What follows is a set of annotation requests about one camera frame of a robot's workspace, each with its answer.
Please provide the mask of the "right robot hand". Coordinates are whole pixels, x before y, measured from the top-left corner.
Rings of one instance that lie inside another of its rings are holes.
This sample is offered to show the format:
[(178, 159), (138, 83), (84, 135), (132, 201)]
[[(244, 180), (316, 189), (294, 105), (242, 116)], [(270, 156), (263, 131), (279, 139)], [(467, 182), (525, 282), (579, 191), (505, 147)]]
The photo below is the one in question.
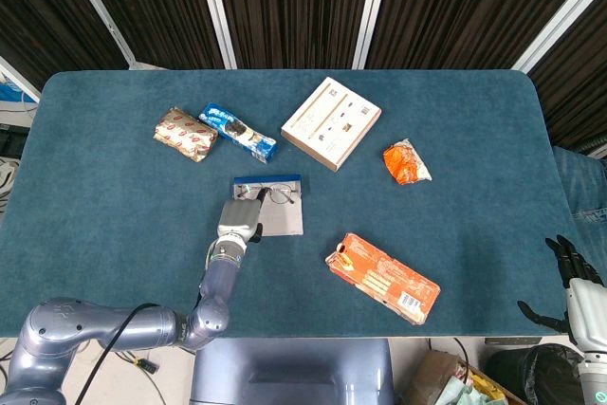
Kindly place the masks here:
[(545, 239), (553, 251), (562, 286), (566, 312), (562, 319), (540, 315), (524, 301), (517, 306), (531, 322), (567, 334), (583, 353), (606, 353), (606, 285), (597, 270), (586, 261), (575, 245), (558, 234)]

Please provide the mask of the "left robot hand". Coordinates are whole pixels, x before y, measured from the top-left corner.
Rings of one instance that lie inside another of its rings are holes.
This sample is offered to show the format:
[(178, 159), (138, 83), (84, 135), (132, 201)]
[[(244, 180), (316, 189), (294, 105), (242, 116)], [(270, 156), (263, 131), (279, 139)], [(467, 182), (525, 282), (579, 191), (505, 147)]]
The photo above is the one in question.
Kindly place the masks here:
[(263, 224), (259, 221), (268, 187), (263, 187), (253, 199), (232, 199), (224, 204), (219, 219), (217, 235), (239, 235), (245, 243), (259, 243)]

